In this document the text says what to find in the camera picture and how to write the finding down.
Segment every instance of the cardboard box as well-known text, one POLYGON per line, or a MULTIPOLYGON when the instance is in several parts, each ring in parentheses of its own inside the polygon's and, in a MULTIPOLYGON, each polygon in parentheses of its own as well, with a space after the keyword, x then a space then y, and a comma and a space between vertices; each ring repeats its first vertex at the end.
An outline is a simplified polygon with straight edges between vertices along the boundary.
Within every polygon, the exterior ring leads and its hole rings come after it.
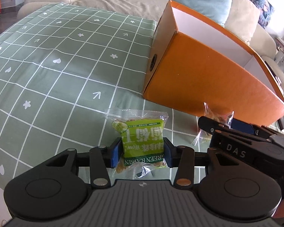
POLYGON ((170 1, 156 28, 143 97, 196 116, 215 112, 269 125, 284 96, 259 55, 202 14, 170 1))

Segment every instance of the round black disc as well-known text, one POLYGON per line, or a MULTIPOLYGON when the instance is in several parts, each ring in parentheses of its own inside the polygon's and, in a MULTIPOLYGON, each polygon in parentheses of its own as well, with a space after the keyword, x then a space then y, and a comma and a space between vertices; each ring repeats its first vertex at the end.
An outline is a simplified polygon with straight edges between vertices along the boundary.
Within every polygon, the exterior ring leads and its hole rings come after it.
POLYGON ((78 208, 86 197, 85 183, 59 167, 32 169, 10 181, 4 190, 11 213, 26 220, 62 217, 78 208))
POLYGON ((271 216, 281 200, 281 189, 271 177, 251 168, 225 166, 203 178, 200 200, 213 212, 232 219, 271 216))

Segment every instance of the ribbed gray surface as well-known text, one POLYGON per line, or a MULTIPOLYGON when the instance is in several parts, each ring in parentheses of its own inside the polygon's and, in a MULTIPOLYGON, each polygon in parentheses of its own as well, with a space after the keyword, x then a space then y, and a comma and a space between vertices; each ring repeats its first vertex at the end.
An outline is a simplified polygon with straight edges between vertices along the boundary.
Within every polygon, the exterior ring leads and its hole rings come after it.
POLYGON ((35 223, 13 219, 7 227, 277 227, 268 218, 255 223, 220 219, 198 203, 194 194, 178 190, 169 181, 117 181, 107 190, 96 190, 83 208, 60 220, 35 223))

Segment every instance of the snack bag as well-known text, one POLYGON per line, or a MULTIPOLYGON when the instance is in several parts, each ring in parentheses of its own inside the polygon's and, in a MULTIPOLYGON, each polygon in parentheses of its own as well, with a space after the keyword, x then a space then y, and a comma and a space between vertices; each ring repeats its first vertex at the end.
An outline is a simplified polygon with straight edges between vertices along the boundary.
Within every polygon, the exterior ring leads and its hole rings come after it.
POLYGON ((108 109, 105 117, 120 133, 123 143, 124 153, 113 172, 113 179, 151 179, 152 170, 166 166, 162 132, 167 113, 108 109))
MULTIPOLYGON (((205 106, 205 113, 204 113, 205 117, 208 117, 212 120, 216 120, 219 123, 227 125, 230 128, 231 122, 233 120, 234 111, 227 113, 227 114, 217 114, 210 110, 207 103, 204 102, 204 106, 205 106)), ((210 133, 207 133, 206 131, 200 129, 197 137, 194 139, 194 141, 191 144, 193 146, 198 146, 200 144, 209 146, 211 137, 212 135, 210 133)))
POLYGON ((105 112, 113 128, 121 134, 124 166, 134 162, 157 163, 164 160, 164 112, 109 109, 105 112))

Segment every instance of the floor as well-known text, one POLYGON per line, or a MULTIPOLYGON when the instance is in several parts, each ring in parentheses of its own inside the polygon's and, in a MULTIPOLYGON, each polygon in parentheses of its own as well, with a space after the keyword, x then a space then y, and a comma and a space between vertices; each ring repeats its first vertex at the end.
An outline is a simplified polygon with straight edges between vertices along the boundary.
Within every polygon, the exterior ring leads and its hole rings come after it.
POLYGON ((1 9, 0 34, 17 22, 17 13, 21 6, 1 9))

